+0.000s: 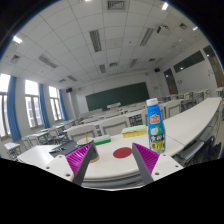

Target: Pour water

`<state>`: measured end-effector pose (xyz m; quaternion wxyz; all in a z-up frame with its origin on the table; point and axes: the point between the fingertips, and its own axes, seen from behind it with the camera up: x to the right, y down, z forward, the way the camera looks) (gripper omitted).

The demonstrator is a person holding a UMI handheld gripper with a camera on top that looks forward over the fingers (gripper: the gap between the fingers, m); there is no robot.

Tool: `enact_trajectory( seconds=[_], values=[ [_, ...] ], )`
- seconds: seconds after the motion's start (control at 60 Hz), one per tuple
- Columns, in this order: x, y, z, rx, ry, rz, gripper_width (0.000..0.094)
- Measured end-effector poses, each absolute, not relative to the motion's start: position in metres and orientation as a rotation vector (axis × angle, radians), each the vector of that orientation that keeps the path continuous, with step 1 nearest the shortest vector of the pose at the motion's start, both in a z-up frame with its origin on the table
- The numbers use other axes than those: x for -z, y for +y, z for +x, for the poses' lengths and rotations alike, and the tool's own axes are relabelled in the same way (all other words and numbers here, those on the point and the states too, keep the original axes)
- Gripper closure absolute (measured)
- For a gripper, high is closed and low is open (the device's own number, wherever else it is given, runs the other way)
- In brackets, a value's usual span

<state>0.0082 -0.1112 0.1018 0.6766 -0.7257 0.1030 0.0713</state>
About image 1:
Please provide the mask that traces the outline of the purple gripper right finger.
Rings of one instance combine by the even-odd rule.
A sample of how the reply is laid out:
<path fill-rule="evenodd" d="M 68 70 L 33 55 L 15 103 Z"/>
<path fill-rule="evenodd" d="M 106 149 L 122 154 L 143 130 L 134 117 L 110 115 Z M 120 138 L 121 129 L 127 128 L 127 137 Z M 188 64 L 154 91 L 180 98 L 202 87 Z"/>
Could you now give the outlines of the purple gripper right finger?
<path fill-rule="evenodd" d="M 132 154 L 144 184 L 152 183 L 182 169 L 182 166 L 166 153 L 157 154 L 137 143 L 132 144 Z"/>

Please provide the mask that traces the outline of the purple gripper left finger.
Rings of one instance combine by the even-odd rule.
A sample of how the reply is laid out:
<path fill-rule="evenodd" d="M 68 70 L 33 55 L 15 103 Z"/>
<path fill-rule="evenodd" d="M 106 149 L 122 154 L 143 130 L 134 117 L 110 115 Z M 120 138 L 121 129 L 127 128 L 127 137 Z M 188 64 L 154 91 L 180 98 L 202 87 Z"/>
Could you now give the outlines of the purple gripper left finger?
<path fill-rule="evenodd" d="M 91 154 L 92 150 L 88 147 L 78 148 L 66 156 L 56 156 L 45 166 L 45 170 L 81 186 L 90 163 Z"/>

